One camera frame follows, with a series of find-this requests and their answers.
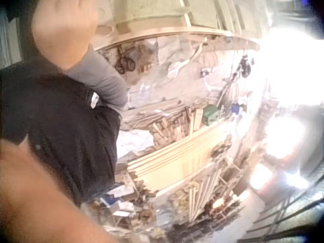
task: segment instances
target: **black shirt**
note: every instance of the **black shirt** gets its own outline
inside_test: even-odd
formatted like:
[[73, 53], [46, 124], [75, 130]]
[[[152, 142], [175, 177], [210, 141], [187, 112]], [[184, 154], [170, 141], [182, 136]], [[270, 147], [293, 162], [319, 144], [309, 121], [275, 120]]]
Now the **black shirt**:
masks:
[[45, 60], [1, 70], [1, 138], [32, 151], [79, 206], [114, 182], [119, 113], [90, 107], [93, 92]]

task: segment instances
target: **clutter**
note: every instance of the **clutter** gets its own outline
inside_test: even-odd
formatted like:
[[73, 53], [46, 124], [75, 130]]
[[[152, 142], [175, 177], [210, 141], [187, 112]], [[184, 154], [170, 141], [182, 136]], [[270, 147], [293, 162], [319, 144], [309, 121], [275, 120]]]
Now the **clutter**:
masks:
[[134, 205], [129, 201], [121, 202], [120, 200], [118, 200], [110, 206], [109, 210], [113, 215], [127, 217], [131, 212], [135, 210], [135, 208]]

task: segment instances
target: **wooden strip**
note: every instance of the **wooden strip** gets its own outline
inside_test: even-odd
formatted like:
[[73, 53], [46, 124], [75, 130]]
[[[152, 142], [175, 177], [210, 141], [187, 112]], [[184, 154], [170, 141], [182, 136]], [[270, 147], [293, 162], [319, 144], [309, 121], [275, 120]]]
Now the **wooden strip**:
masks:
[[201, 120], [203, 119], [203, 113], [203, 109], [196, 109], [194, 114], [193, 131], [197, 131], [200, 129]]
[[[218, 124], [218, 123], [213, 123], [211, 124], [209, 127], [203, 127], [201, 129], [199, 129], [197, 132], [195, 132], [192, 136], [192, 138], [196, 138], [196, 137], [199, 137], [201, 134], [205, 134], [205, 133], [209, 133], [210, 130], [212, 130], [213, 128], [217, 127], [218, 125], [224, 125], [225, 123], [222, 123], [222, 124]], [[150, 160], [154, 160], [156, 159], [157, 157], [159, 156], [162, 156], [163, 154], [166, 154], [166, 153], [170, 153], [170, 151], [174, 150], [174, 149], [177, 149], [178, 147], [182, 146], [183, 143], [186, 143], [187, 141], [184, 141], [184, 140], [181, 140], [181, 141], [178, 141], [178, 142], [175, 142], [163, 149], [160, 149], [156, 152], [153, 152], [151, 154], [148, 154], [147, 156], [144, 156], [142, 158], [139, 158], [139, 159], [136, 159], [136, 160], [133, 160], [131, 162], [129, 162], [129, 166], [131, 165], [134, 165], [134, 164], [138, 164], [138, 163], [142, 163], [142, 162], [146, 162], [148, 159]]]
[[162, 157], [159, 157], [155, 160], [148, 161], [145, 164], [135, 164], [132, 166], [129, 166], [129, 170], [138, 170], [139, 168], [147, 168], [149, 166], [152, 166], [154, 164], [157, 164], [159, 161], [163, 161], [166, 163], [167, 161], [175, 160], [175, 158], [181, 157], [183, 154], [188, 153], [190, 151], [193, 151], [193, 149], [201, 144], [201, 143], [207, 143], [209, 144], [214, 140], [214, 137], [211, 133], [206, 133], [204, 136], [198, 137], [195, 140], [190, 140], [189, 138], [186, 138], [186, 143], [182, 144], [181, 147], [178, 149], [170, 151], [168, 154], [163, 155]]
[[193, 152], [194, 148], [197, 147], [197, 145], [201, 145], [202, 143], [208, 144], [213, 144], [215, 140], [215, 137], [213, 137], [213, 133], [206, 133], [204, 136], [197, 138], [194, 141], [188, 141], [184, 145], [184, 147], [180, 150], [173, 150], [168, 154], [165, 154], [164, 156], [157, 158], [155, 160], [149, 161], [146, 164], [141, 164], [139, 165], [133, 165], [129, 167], [129, 170], [135, 170], [137, 172], [142, 171], [144, 168], [153, 168], [156, 167], [156, 165], [161, 165], [161, 164], [169, 164], [172, 161], [175, 161], [178, 158], [181, 158], [184, 154]]

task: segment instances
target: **person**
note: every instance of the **person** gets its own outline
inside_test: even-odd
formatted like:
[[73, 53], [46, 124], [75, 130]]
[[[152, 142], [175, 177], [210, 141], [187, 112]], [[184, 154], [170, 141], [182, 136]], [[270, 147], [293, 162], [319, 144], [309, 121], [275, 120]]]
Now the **person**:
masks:
[[1, 70], [0, 225], [14, 242], [115, 242], [78, 208], [114, 183], [127, 101], [90, 46], [94, 2], [39, 0], [32, 35], [43, 57]]

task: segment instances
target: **wooden plank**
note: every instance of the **wooden plank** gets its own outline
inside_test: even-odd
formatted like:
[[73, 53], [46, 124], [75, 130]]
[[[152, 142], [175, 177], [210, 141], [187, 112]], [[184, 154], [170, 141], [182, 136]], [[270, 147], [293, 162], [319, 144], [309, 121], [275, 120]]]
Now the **wooden plank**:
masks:
[[203, 119], [203, 109], [196, 109], [194, 114], [194, 122], [193, 122], [193, 131], [197, 131], [200, 129], [201, 126], [201, 120]]
[[145, 157], [139, 158], [137, 160], [134, 160], [128, 164], [130, 169], [135, 169], [137, 167], [145, 165], [148, 161], [156, 161], [157, 159], [160, 159], [161, 157], [164, 158], [164, 161], [166, 158], [169, 157], [169, 155], [180, 155], [181, 152], [188, 152], [188, 149], [193, 149], [195, 146], [201, 143], [201, 141], [206, 141], [207, 143], [210, 143], [213, 138], [213, 133], [211, 131], [216, 128], [215, 124], [212, 124], [209, 127], [203, 127], [199, 131], [193, 134], [193, 137], [189, 139], [188, 137], [186, 139], [183, 139], [181, 141], [178, 141], [176, 143], [173, 143], [169, 145], [166, 148], [163, 148], [159, 151], [156, 151], [154, 153], [151, 153]]

